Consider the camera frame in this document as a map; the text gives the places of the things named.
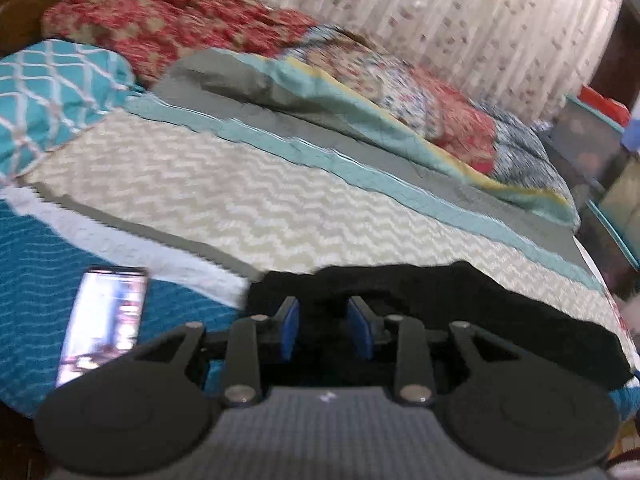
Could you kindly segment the teal lattice pillow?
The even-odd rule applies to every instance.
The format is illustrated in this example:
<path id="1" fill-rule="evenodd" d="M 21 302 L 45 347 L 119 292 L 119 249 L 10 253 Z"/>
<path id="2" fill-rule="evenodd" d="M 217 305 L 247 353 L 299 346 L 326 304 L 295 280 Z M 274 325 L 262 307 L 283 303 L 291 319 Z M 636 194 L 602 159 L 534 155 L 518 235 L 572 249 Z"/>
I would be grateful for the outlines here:
<path id="1" fill-rule="evenodd" d="M 142 88 L 120 54 L 58 39 L 1 60 L 1 184 L 124 106 Z"/>

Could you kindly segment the clear storage bin teal lid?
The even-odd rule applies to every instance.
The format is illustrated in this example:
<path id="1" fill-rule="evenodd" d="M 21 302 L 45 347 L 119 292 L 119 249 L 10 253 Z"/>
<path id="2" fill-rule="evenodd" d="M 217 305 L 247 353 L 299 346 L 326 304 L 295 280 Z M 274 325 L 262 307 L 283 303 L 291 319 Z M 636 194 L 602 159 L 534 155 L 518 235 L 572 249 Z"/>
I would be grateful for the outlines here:
<path id="1" fill-rule="evenodd" d="M 548 136 L 542 138 L 578 208 L 601 198 L 629 162 L 623 132 L 617 122 L 568 96 Z"/>

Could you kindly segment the black pants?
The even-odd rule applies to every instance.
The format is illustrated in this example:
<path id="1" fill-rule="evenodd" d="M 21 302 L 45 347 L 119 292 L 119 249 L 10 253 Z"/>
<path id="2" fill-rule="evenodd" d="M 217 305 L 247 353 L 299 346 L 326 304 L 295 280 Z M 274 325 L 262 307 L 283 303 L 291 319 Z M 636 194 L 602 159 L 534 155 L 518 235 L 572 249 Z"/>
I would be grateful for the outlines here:
<path id="1" fill-rule="evenodd" d="M 352 296 L 378 315 L 408 315 L 429 330 L 470 322 L 596 382 L 622 388 L 631 366 L 609 330 L 511 292 L 465 261 L 449 266 L 328 266 L 313 274 L 269 271 L 250 284 L 248 314 L 273 315 L 296 298 L 310 318 L 340 312 Z"/>

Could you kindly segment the smartphone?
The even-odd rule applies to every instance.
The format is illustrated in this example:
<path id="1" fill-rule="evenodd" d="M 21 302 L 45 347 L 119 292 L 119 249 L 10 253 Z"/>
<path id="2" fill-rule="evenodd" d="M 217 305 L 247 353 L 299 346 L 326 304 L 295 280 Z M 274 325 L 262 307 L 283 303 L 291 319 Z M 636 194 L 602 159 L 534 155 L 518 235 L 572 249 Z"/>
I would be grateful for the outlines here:
<path id="1" fill-rule="evenodd" d="M 137 343 L 149 273 L 130 266 L 92 266 L 73 303 L 55 385 L 119 358 Z"/>

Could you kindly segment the beige leaf print curtain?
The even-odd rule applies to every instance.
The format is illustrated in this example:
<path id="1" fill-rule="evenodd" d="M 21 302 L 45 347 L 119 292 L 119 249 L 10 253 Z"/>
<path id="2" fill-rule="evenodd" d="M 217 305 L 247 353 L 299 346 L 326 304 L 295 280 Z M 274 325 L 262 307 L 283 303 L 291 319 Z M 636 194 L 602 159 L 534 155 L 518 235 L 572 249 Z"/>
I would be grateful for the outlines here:
<path id="1" fill-rule="evenodd" d="M 548 119 L 588 84 L 624 0 L 262 0 L 345 27 L 473 99 Z"/>

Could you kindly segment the patterned teal beige bedsheet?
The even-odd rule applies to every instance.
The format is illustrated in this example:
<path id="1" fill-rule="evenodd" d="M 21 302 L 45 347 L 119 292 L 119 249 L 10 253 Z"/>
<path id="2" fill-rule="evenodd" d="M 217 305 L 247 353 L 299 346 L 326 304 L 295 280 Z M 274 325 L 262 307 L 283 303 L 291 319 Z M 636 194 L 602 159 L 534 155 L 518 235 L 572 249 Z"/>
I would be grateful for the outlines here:
<path id="1" fill-rule="evenodd" d="M 90 266 L 148 271 L 149 339 L 229 325 L 269 271 L 465 261 L 613 333 L 629 414 L 638 353 L 576 220 L 474 176 L 320 70 L 204 50 L 1 185 L 1 400 L 30 416 L 54 387 Z"/>

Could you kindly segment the red floral patchwork quilt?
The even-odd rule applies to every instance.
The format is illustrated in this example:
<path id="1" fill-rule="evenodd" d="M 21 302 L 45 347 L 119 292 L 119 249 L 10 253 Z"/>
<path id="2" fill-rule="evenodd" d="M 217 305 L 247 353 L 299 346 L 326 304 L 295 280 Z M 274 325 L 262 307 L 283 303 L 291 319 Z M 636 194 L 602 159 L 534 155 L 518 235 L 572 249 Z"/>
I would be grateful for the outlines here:
<path id="1" fill-rule="evenodd" d="M 44 12 L 41 28 L 48 38 L 120 53 L 145 84 L 205 48 L 295 58 L 491 179 L 553 191 L 564 184 L 534 130 L 513 114 L 297 11 L 273 10 L 259 0 L 62 0 Z"/>

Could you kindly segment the red item on bin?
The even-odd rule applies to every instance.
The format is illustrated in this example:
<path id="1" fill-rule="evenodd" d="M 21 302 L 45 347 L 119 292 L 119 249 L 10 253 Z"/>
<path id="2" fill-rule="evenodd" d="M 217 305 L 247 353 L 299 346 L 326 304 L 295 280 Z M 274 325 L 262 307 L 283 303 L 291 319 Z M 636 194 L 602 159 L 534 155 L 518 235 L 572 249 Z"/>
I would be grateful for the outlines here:
<path id="1" fill-rule="evenodd" d="M 612 119 L 613 122 L 622 127 L 627 127 L 630 122 L 630 113 L 624 104 L 602 96 L 602 94 L 589 86 L 582 86 L 578 94 L 578 100 Z"/>

